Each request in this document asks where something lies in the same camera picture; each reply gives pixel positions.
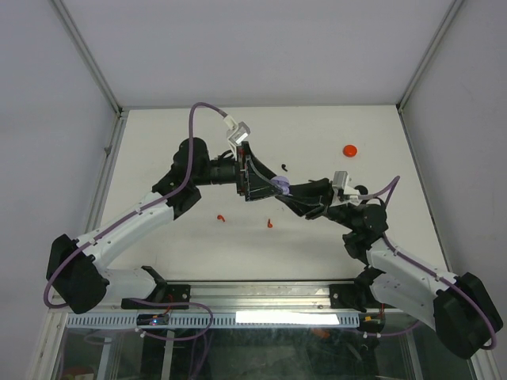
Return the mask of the right aluminium frame post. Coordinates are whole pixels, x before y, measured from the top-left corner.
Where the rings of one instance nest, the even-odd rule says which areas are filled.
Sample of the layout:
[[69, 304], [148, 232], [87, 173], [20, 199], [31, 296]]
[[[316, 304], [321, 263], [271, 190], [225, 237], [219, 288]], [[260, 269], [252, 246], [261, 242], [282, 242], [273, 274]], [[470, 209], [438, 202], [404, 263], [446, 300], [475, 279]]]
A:
[[396, 104], [396, 108], [399, 114], [404, 113], [404, 108], [407, 106], [414, 90], [417, 88], [419, 81], [421, 80], [423, 74], [425, 73], [426, 69], [431, 63], [433, 57], [437, 53], [440, 45], [442, 44], [449, 29], [452, 27], [455, 19], [457, 18], [460, 10], [463, 8], [463, 5], [465, 3], [466, 3], [465, 0], [451, 1], [443, 18], [441, 19], [438, 27], [436, 28], [436, 31], [433, 33], [429, 45], [425, 49], [425, 52], [423, 53], [423, 56], [421, 57], [416, 67], [416, 70], [411, 76], [402, 96], [400, 97], [398, 103]]

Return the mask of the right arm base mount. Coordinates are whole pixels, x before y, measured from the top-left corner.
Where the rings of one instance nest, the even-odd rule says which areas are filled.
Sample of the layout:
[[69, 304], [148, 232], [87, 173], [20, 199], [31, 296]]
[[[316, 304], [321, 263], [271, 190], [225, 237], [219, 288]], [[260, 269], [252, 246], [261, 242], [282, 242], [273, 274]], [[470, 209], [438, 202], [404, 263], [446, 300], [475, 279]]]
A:
[[332, 283], [329, 285], [331, 309], [354, 309], [366, 312], [367, 297], [363, 287], [355, 283]]

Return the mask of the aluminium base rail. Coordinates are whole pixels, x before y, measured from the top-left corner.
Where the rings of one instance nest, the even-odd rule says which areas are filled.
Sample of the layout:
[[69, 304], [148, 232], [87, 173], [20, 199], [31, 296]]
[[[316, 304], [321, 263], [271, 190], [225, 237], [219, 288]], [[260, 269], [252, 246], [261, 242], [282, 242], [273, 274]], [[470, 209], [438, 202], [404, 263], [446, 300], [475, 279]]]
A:
[[353, 288], [352, 279], [295, 281], [169, 281], [183, 286], [183, 300], [202, 303], [215, 312], [237, 310], [316, 311], [351, 309], [338, 294]]

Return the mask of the purple charging case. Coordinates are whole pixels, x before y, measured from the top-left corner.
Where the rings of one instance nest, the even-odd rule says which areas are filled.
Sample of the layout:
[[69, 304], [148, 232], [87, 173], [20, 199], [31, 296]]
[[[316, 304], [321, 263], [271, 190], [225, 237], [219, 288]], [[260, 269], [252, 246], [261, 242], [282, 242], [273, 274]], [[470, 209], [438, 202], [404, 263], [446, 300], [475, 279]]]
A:
[[291, 194], [290, 182], [287, 177], [275, 176], [270, 182], [277, 188], [277, 191], [282, 196], [289, 196]]

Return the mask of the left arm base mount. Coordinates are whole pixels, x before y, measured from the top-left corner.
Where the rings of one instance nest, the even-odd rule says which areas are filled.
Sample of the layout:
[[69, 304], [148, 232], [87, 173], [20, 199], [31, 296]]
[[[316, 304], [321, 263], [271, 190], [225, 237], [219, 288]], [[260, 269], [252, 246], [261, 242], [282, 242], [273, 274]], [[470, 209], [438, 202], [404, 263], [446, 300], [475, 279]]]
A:
[[187, 310], [191, 298], [189, 284], [165, 283], [158, 285], [141, 302], [133, 298], [123, 298], [120, 307], [123, 310], [148, 310], [170, 308], [171, 310]]

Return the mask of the left aluminium frame post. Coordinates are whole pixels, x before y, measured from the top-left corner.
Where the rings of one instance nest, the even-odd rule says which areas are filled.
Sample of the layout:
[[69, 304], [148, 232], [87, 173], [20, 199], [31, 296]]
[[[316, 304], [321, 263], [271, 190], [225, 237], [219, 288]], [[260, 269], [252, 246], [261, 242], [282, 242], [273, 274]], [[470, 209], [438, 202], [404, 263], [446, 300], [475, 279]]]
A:
[[49, 0], [49, 4], [55, 11], [57, 18], [60, 20], [65, 32], [69, 36], [72, 44], [76, 48], [78, 55], [89, 71], [92, 79], [95, 81], [102, 96], [106, 99], [109, 107], [119, 116], [122, 113], [122, 107], [112, 91], [111, 86], [107, 82], [101, 68], [98, 66], [87, 42], [80, 32], [74, 18], [71, 15], [67, 5], [62, 0]]

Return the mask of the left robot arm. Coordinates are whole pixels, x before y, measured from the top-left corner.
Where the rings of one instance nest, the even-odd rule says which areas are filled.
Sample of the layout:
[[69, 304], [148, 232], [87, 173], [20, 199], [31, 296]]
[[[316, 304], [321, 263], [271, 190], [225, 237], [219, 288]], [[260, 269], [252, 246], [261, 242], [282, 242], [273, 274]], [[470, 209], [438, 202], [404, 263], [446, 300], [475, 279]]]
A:
[[184, 140], [170, 171], [136, 205], [121, 216], [75, 239], [66, 234], [51, 245], [47, 280], [75, 314], [101, 302], [118, 301], [125, 308], [157, 307], [176, 298], [152, 267], [112, 270], [110, 264], [153, 230], [189, 211], [201, 198], [199, 188], [235, 184], [246, 200], [287, 195], [289, 183], [264, 167], [247, 142], [231, 159], [210, 159], [203, 139]]

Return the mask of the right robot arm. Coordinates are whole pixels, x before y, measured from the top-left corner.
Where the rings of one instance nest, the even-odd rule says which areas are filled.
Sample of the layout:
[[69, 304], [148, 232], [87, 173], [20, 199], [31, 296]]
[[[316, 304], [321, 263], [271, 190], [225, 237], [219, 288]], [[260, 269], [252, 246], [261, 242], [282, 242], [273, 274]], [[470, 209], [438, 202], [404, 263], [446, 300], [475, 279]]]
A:
[[482, 281], [431, 265], [387, 236], [387, 205], [398, 180], [373, 194], [352, 186], [345, 172], [299, 185], [285, 177], [271, 182], [280, 191], [277, 199], [297, 215], [324, 217], [348, 229], [345, 250], [364, 270], [337, 293], [342, 305], [362, 313], [376, 302], [399, 309], [430, 327], [461, 359], [495, 349], [503, 321]]

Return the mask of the orange round case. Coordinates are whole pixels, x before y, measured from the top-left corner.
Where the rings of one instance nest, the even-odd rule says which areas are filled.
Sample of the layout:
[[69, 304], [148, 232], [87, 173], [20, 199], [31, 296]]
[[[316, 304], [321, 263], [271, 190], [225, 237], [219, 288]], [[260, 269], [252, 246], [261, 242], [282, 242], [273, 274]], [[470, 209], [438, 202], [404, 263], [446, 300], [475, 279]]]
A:
[[355, 157], [357, 153], [358, 153], [357, 147], [352, 144], [346, 145], [343, 148], [343, 154], [348, 158]]

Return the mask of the aluminium frame post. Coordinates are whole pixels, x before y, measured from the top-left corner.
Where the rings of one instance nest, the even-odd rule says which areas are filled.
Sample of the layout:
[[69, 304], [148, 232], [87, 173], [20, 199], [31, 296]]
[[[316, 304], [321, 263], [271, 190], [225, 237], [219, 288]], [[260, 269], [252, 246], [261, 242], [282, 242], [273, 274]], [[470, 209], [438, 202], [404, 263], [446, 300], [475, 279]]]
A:
[[98, 66], [87, 42], [80, 32], [74, 18], [71, 15], [67, 5], [62, 0], [49, 0], [49, 4], [55, 11], [57, 18], [60, 20], [65, 32], [69, 36], [72, 44], [76, 48], [78, 55], [89, 71], [92, 79], [95, 81], [102, 96], [106, 99], [109, 107], [119, 116], [122, 113], [122, 107], [112, 91], [111, 86], [107, 82], [101, 68]]
[[404, 108], [407, 106], [414, 90], [417, 88], [419, 81], [421, 80], [423, 74], [425, 73], [426, 69], [431, 63], [433, 57], [437, 53], [440, 45], [442, 44], [449, 29], [452, 27], [455, 19], [457, 18], [460, 10], [463, 8], [463, 5], [465, 3], [466, 3], [465, 0], [451, 1], [443, 18], [441, 19], [438, 27], [436, 28], [436, 31], [433, 33], [429, 45], [425, 49], [425, 52], [423, 53], [423, 56], [421, 57], [416, 67], [416, 70], [411, 76], [402, 96], [400, 97], [398, 103], [396, 104], [396, 108], [399, 114], [404, 113]]

